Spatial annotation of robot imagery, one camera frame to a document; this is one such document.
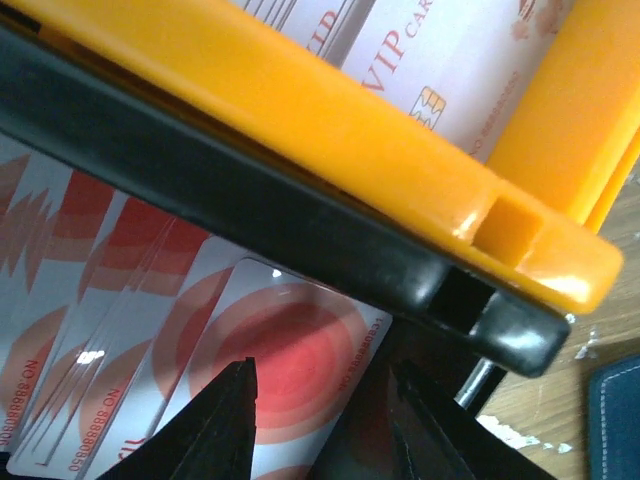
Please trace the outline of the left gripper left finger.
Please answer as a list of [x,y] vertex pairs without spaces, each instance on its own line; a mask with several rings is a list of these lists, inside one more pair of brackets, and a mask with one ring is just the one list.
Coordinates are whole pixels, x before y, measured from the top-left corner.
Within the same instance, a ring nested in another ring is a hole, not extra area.
[[256,437],[257,372],[225,367],[173,419],[102,479],[248,479]]

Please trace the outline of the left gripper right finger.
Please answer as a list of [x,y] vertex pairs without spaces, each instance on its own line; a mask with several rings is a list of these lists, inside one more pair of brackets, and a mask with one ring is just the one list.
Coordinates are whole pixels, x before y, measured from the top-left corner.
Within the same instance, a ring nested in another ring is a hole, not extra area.
[[389,375],[395,479],[550,479],[409,360]]

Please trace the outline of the navy blue card holder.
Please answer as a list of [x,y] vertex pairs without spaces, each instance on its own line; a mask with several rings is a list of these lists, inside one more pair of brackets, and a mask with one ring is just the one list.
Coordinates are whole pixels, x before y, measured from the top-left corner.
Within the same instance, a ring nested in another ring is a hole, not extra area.
[[588,387],[588,458],[592,479],[639,477],[639,357],[604,366]]

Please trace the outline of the black bin with red cards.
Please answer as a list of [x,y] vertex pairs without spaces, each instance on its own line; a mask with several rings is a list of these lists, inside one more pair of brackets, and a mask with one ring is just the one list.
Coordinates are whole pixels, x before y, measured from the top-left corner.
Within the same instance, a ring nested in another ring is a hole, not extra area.
[[1,23],[1,129],[80,172],[394,317],[302,479],[395,479],[389,375],[409,360],[475,418],[507,368],[537,377],[569,328],[326,187],[152,105]]

